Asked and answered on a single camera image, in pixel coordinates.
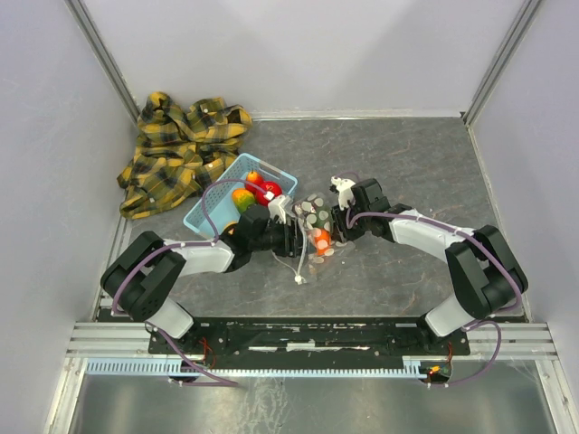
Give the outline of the orange fake orange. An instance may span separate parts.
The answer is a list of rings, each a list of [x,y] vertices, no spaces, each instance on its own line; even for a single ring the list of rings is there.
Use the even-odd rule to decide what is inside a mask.
[[[330,232],[320,228],[314,228],[312,231],[312,237],[317,254],[323,256],[331,245]]]

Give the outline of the clear polka dot zip bag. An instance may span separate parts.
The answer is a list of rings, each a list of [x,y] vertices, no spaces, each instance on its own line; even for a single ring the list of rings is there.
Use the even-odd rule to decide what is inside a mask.
[[[355,244],[340,234],[331,202],[322,193],[297,201],[283,194],[273,199],[268,209],[272,221],[288,229],[294,242],[293,252],[287,256],[299,260],[292,269],[299,285],[337,272],[355,249]]]

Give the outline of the small green fake fruit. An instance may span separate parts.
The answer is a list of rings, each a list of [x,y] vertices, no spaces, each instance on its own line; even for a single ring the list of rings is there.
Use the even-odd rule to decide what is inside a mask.
[[[316,228],[323,229],[325,231],[331,231],[333,228],[333,219],[331,210],[327,207],[318,208],[316,210],[316,221],[313,223],[313,226]]]

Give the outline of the red fake apple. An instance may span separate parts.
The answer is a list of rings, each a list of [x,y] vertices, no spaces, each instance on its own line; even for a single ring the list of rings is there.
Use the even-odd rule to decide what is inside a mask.
[[[266,181],[261,183],[255,191],[255,198],[258,204],[267,206],[273,199],[282,194],[283,192],[278,184],[272,181]]]

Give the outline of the green orange fake mango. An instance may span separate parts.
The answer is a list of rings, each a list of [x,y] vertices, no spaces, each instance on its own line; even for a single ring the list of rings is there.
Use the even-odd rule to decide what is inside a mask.
[[[244,213],[250,206],[256,204],[256,198],[253,193],[244,188],[238,188],[231,194],[233,204],[239,213]]]

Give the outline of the dark purple fake fruit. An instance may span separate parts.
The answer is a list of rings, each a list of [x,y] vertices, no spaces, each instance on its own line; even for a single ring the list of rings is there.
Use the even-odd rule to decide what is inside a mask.
[[[320,213],[324,209],[324,200],[320,197],[306,199],[295,205],[295,212],[311,225],[317,224],[320,220]]]

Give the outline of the yellow orange fake fruit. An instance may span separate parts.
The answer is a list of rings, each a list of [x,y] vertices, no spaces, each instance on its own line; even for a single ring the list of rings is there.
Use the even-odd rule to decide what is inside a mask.
[[[234,232],[235,232],[236,226],[237,226],[237,224],[236,224],[236,223],[234,223],[234,224],[232,224],[232,225],[228,226],[228,227],[226,228],[226,233],[227,233],[227,234],[229,234],[229,235],[234,235]]]

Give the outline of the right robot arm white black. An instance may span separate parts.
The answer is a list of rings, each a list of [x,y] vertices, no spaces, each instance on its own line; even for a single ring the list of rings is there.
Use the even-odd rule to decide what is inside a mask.
[[[423,352],[435,354],[451,333],[522,304],[527,276],[497,227],[461,228],[411,206],[390,204],[374,178],[356,182],[334,176],[330,190],[337,194],[332,213],[343,240],[355,241],[370,232],[447,265],[453,294],[422,316],[414,333]]]

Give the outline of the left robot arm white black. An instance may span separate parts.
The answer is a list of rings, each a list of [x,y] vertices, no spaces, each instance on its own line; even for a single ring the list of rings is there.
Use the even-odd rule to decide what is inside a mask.
[[[304,260],[307,241],[297,217],[271,216],[266,207],[252,205],[217,241],[170,241],[153,231],[141,233],[106,269],[100,286],[113,298],[116,313],[165,332],[172,346],[189,353],[199,345],[200,331],[194,317],[169,297],[179,278],[234,272],[257,251]]]

